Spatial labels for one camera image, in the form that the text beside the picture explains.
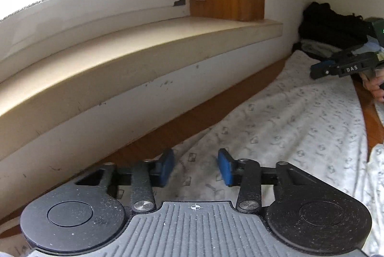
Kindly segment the person right hand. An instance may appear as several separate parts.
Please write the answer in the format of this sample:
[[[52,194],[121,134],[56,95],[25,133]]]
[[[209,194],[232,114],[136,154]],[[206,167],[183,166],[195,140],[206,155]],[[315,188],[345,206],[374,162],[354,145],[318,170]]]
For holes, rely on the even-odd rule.
[[[374,100],[383,103],[384,91],[381,89],[383,85],[383,69],[376,69],[375,76],[369,78],[364,73],[360,73],[360,77],[363,80],[363,87],[368,90],[373,96]]]

